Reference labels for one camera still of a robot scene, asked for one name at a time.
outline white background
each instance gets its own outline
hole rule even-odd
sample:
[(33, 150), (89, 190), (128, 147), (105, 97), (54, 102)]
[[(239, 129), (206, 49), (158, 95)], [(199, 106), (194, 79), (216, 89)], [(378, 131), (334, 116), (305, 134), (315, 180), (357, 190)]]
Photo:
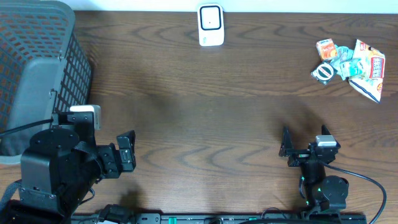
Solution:
[(74, 10), (194, 12), (204, 3), (218, 3), (225, 12), (394, 13), (398, 0), (59, 0)]

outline orange box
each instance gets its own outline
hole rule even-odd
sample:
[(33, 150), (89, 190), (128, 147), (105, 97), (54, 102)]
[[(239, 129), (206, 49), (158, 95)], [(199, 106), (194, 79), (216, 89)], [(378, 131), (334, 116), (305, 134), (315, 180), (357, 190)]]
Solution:
[(337, 57), (337, 50), (332, 39), (318, 41), (317, 49), (322, 61), (332, 60)]

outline plastic bin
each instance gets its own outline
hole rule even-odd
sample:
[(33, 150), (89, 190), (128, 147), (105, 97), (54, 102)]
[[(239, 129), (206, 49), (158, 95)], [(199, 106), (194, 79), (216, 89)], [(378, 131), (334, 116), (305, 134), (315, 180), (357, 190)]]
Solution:
[[(90, 65), (73, 33), (75, 14), (57, 1), (0, 2), (0, 131), (86, 104)], [(0, 164), (18, 164), (44, 124), (4, 136)]]

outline table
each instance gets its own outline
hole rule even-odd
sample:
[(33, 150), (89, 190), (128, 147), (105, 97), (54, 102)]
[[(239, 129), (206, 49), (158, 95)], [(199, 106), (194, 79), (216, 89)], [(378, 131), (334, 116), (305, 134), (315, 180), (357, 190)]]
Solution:
[[(197, 15), (182, 12), (76, 12), (75, 31), (94, 78), (90, 103), (102, 107), (98, 144), (136, 130), (137, 169), (94, 186), (77, 212), (109, 203), (164, 213), (293, 210), (299, 168), (278, 157), (282, 127), (305, 148), (326, 124), (342, 145), (344, 169), (385, 186), (378, 223), (398, 216), (398, 15), (225, 13), (225, 42), (200, 47)], [(381, 104), (336, 77), (327, 86), (309, 73), (320, 63), (315, 42), (355, 39), (383, 51)], [(368, 220), (382, 200), (378, 187), (349, 181), (346, 212)], [(0, 169), (0, 192), (21, 177)]]

